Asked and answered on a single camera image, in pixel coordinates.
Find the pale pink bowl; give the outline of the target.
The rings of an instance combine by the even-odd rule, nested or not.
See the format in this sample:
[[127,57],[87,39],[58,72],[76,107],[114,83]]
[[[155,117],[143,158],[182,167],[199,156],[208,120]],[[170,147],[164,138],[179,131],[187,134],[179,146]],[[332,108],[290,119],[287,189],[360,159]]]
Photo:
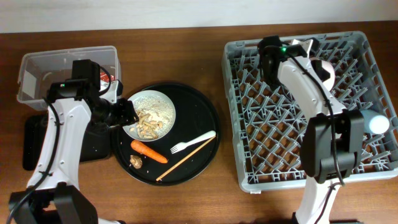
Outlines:
[[319,58],[310,58],[312,67],[319,79],[323,82],[328,91],[334,86],[335,83],[335,70],[330,62],[320,60]]

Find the grey plate with food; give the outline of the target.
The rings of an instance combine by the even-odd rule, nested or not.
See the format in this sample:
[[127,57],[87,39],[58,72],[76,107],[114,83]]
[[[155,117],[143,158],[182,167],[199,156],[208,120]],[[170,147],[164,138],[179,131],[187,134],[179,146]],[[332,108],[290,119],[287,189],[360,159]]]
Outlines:
[[171,99],[155,90],[144,90],[128,98],[139,120],[123,127],[124,132],[138,141],[150,142],[164,137],[173,127],[176,110]]

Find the red snack wrapper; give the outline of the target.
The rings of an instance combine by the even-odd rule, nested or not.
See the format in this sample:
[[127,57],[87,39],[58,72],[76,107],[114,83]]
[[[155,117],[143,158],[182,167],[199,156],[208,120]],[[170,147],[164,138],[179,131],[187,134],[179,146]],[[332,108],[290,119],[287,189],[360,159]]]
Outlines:
[[100,84],[101,86],[108,86],[110,82],[114,81],[113,75],[107,75],[105,72],[100,72]]

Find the orange carrot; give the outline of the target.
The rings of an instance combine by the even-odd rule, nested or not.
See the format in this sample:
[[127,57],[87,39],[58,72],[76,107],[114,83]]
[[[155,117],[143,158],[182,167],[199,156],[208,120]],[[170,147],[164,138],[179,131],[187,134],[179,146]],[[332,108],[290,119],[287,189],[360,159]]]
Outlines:
[[135,150],[136,152],[143,154],[147,157],[150,157],[151,159],[161,163],[161,164],[166,164],[168,163],[168,160],[166,157],[163,155],[159,154],[158,152],[154,151],[153,149],[149,148],[142,142],[138,140],[133,140],[131,142],[131,148]]

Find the brown ginger piece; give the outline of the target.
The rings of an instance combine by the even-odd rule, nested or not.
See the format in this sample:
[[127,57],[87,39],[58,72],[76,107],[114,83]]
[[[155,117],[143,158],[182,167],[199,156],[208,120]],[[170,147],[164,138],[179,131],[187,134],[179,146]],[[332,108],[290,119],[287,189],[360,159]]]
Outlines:
[[142,167],[142,159],[139,156],[130,156],[130,164],[135,169],[140,169]]

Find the white plastic fork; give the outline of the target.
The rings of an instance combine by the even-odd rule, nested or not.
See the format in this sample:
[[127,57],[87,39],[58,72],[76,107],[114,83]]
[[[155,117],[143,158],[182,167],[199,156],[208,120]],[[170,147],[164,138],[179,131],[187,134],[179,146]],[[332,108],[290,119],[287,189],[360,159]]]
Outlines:
[[215,131],[208,131],[207,133],[204,133],[201,136],[199,136],[199,137],[197,137],[195,139],[192,139],[189,142],[180,142],[180,143],[174,145],[174,147],[172,147],[170,149],[170,151],[171,151],[172,154],[175,154],[177,152],[180,152],[180,151],[184,150],[188,146],[194,145],[194,144],[196,144],[198,142],[202,142],[204,140],[210,139],[210,138],[215,137],[215,136],[216,136],[216,132]]

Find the light blue plastic cup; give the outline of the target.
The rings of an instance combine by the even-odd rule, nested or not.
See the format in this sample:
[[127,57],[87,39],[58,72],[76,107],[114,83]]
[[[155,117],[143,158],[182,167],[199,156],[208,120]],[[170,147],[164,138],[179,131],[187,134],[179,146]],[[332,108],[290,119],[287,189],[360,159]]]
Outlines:
[[369,134],[384,134],[389,129],[389,120],[373,110],[362,110],[364,132]]

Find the wooden chopstick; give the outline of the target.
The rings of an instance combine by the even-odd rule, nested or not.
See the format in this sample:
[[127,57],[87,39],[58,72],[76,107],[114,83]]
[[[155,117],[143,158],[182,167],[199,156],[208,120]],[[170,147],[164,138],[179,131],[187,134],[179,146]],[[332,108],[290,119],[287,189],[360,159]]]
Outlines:
[[172,172],[174,169],[176,169],[178,166],[183,164],[187,159],[191,158],[194,154],[196,154],[198,151],[200,151],[204,146],[206,146],[209,142],[211,142],[215,136],[212,138],[209,138],[209,140],[205,141],[201,146],[196,148],[194,151],[192,151],[190,154],[185,156],[181,161],[177,162],[174,166],[172,166],[169,170],[165,171],[162,175],[160,175],[158,178],[156,178],[156,181],[159,182],[161,181],[166,175],[168,175],[170,172]]

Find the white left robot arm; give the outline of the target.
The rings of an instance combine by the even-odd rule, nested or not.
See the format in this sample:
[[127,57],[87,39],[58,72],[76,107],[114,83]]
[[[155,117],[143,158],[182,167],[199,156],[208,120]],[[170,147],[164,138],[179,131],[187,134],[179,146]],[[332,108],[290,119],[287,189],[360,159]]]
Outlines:
[[78,168],[89,123],[109,127],[137,122],[132,102],[120,98],[119,80],[101,89],[99,78],[53,83],[44,99],[48,125],[40,157],[27,188],[13,192],[7,222],[106,223],[80,192]]

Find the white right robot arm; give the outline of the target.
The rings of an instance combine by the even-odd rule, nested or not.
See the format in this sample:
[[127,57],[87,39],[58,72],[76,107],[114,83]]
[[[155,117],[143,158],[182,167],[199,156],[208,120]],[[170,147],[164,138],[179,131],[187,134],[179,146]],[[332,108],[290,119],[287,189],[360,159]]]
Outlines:
[[329,223],[340,187],[359,165],[364,118],[348,110],[326,88],[332,78],[327,62],[309,57],[311,43],[260,44],[261,75],[271,86],[285,86],[307,120],[300,147],[307,175],[303,199],[292,215],[294,223]]

